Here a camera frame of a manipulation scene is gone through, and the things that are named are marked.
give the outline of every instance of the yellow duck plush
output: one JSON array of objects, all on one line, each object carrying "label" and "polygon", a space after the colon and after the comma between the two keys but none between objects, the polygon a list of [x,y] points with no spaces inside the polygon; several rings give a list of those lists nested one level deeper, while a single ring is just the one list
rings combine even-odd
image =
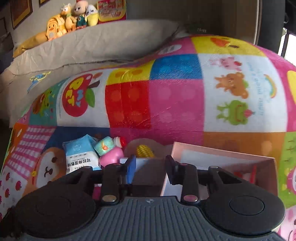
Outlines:
[{"label": "yellow duck plush", "polygon": [[87,24],[89,26],[95,26],[98,24],[98,21],[99,21],[98,10],[95,8],[94,5],[88,5],[85,13],[86,13]]}]

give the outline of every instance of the red square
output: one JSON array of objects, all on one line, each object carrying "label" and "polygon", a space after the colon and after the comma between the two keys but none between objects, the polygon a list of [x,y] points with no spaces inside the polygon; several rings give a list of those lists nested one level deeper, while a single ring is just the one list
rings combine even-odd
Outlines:
[{"label": "red square", "polygon": [[106,86],[110,127],[150,129],[148,84],[148,81],[134,81]]}]

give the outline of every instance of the picture frame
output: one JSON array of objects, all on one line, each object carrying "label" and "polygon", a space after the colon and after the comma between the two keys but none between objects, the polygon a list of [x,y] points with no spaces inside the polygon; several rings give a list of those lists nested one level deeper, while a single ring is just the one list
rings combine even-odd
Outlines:
[{"label": "picture frame", "polygon": [[32,0],[11,0],[10,12],[12,27],[16,29],[33,12]]},{"label": "picture frame", "polygon": [[50,0],[39,0],[39,6],[41,7],[42,5],[46,4]]}]

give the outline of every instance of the yellow corn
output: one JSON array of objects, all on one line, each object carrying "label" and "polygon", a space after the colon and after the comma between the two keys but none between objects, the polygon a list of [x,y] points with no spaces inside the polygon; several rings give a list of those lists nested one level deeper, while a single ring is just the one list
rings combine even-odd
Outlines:
[{"label": "yellow corn", "polygon": [[152,150],[146,145],[139,145],[137,147],[137,158],[155,157]]}]

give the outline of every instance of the round black pad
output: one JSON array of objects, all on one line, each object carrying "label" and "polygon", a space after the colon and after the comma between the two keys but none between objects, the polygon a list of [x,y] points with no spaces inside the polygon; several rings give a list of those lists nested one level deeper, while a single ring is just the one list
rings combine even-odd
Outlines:
[{"label": "round black pad", "polygon": [[264,203],[256,197],[240,196],[229,203],[231,209],[238,214],[252,216],[263,211]]},{"label": "round black pad", "polygon": [[203,210],[222,231],[243,236],[269,233],[285,216],[284,204],[277,196],[250,184],[225,185],[210,195]]},{"label": "round black pad", "polygon": [[56,238],[73,233],[94,216],[93,199],[75,185],[48,185],[23,197],[15,214],[25,232]]}]

